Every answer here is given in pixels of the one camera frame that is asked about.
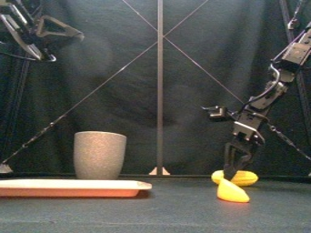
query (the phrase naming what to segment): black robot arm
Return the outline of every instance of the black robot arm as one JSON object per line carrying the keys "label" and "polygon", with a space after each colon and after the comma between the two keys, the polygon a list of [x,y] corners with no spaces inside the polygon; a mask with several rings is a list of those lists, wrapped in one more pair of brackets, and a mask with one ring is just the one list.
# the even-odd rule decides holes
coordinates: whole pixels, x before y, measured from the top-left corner
{"label": "black robot arm", "polygon": [[310,57],[311,52],[311,24],[301,33],[296,41],[277,57],[270,66],[273,80],[266,84],[261,95],[253,96],[240,111],[233,112],[224,106],[203,107],[209,111],[211,120],[233,120],[234,138],[225,147],[224,177],[232,180],[237,172],[254,160],[258,146],[265,144],[261,127],[268,123],[272,106],[285,95],[288,89]]}
{"label": "black robot arm", "polygon": [[15,42],[33,59],[55,61],[55,46],[61,48],[69,41],[82,41],[85,35],[51,16],[30,12],[29,5],[39,7],[41,1],[0,0],[0,19]]}

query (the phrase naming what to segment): black backdrop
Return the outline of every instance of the black backdrop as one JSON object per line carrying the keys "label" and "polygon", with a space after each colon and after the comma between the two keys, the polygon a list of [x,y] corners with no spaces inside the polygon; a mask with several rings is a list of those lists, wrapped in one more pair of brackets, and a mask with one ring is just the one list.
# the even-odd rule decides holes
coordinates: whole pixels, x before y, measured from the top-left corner
{"label": "black backdrop", "polygon": [[[158,1],[43,1],[45,14],[83,31],[86,40],[58,51],[54,64],[2,57],[3,159],[102,88],[10,160],[14,170],[74,173],[74,136],[87,130],[129,137],[125,174],[149,174],[159,162],[174,175],[210,175],[222,169],[233,122],[210,122],[201,107],[238,109],[264,91],[270,59],[289,44],[281,2],[288,1],[165,0],[159,58]],[[297,1],[289,3],[294,11]],[[298,30],[306,26],[309,8]],[[163,89],[158,59],[163,61]],[[311,81],[305,82],[308,90]],[[270,118],[310,153],[309,101],[302,104],[302,99],[294,84]],[[310,161],[268,127],[264,135],[266,145],[250,170],[260,175],[306,176]]]}

